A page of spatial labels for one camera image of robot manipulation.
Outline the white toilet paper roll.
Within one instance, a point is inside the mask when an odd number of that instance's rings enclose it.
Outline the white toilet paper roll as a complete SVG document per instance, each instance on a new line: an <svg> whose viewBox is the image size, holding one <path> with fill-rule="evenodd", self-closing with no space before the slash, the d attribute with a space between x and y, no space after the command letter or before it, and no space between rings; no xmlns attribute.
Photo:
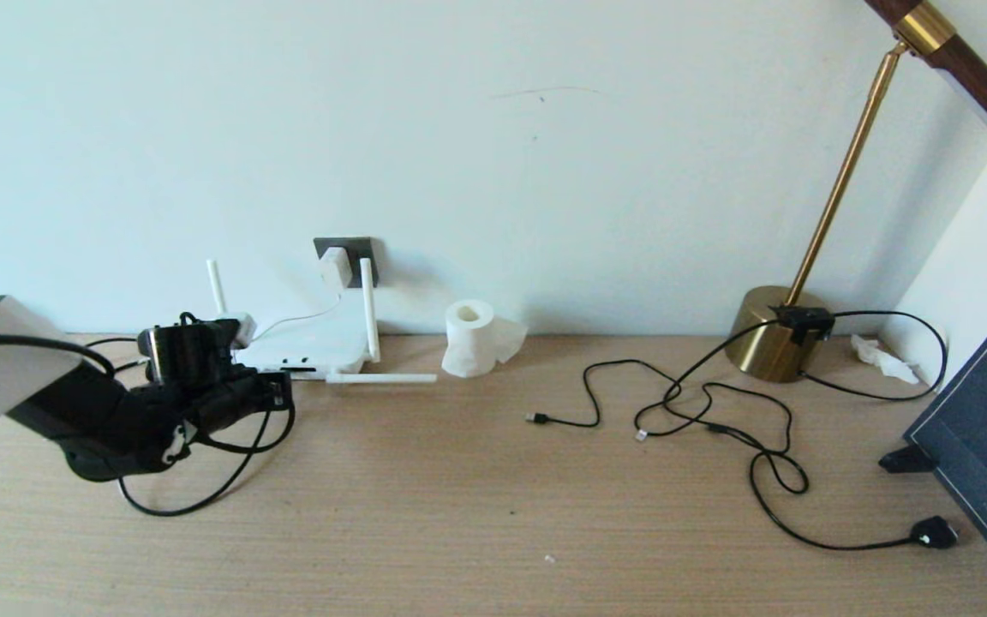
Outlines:
<svg viewBox="0 0 987 617"><path fill-rule="evenodd" d="M444 314L447 347L441 367L458 378L489 374L509 362L523 347L528 328L520 321L505 319L493 306L466 298Z"/></svg>

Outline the white router with antennas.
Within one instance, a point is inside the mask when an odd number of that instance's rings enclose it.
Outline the white router with antennas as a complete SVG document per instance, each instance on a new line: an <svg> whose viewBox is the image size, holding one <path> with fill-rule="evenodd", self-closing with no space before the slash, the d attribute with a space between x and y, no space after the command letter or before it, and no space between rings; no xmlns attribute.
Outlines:
<svg viewBox="0 0 987 617"><path fill-rule="evenodd" d="M436 374L365 374L379 363L381 346L376 320L371 262L361 262L361 295L342 293L326 311L279 320L255 332L247 349L232 349L232 358L250 368L291 367L294 381L329 384L432 384Z"/></svg>

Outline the crumpled white tissue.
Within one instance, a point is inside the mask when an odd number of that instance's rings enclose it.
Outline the crumpled white tissue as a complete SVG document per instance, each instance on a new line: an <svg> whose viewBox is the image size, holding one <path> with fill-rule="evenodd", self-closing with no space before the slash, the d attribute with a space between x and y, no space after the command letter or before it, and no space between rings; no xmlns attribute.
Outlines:
<svg viewBox="0 0 987 617"><path fill-rule="evenodd" d="M918 384L920 379L909 363L902 361L881 347L880 341L853 335L849 338L851 348L858 360L878 368L881 374L907 384Z"/></svg>

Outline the black clip on lamp base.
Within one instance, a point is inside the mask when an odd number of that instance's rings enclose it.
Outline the black clip on lamp base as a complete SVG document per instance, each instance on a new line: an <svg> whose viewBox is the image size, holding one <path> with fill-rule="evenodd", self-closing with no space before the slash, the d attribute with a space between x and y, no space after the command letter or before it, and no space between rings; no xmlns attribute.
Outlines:
<svg viewBox="0 0 987 617"><path fill-rule="evenodd" d="M788 341L804 346L808 341L823 341L833 332L835 317L823 306L773 306L779 327L788 330Z"/></svg>

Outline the brass and wood desk lamp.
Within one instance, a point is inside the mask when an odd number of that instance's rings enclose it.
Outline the brass and wood desk lamp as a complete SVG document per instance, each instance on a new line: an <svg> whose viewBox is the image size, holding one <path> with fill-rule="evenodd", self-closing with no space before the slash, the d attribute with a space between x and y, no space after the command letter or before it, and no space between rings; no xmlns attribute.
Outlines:
<svg viewBox="0 0 987 617"><path fill-rule="evenodd" d="M936 7L935 0L864 2L888 24L894 46L882 56L853 137L835 175L833 188L792 283L788 286L757 286L745 293L724 346L733 366L759 380L788 383L808 378L808 368L822 341L808 341L804 346L791 344L788 330L779 327L772 308L780 305L826 308L819 298L807 296L805 285L828 237L834 216L845 198L902 55L910 54L940 71L963 91L967 100L975 103L980 116L987 120L987 62Z"/></svg>

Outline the white power adapter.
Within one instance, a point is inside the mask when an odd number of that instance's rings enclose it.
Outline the white power adapter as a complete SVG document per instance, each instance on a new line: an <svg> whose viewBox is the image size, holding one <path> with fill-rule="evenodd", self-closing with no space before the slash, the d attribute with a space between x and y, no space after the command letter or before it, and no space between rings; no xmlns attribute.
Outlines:
<svg viewBox="0 0 987 617"><path fill-rule="evenodd" d="M353 278L348 250L329 247L319 258L319 271L326 288L339 295L344 293Z"/></svg>

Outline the grey wall socket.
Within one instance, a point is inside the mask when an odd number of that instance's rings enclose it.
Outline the grey wall socket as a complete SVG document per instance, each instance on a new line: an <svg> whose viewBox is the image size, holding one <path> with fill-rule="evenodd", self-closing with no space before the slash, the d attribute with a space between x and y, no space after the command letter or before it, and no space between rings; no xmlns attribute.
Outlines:
<svg viewBox="0 0 987 617"><path fill-rule="evenodd" d="M316 237L313 240L314 250L319 258L325 253L329 247L339 246L344 247L348 250L348 255L350 258L351 269L353 278L348 289L360 288L363 285L364 278L361 270L361 262L364 259L369 261L369 280L371 280L372 286L377 286L380 283L380 271L379 262L377 262L375 251L374 251L374 241L372 237L369 236L322 236Z"/></svg>

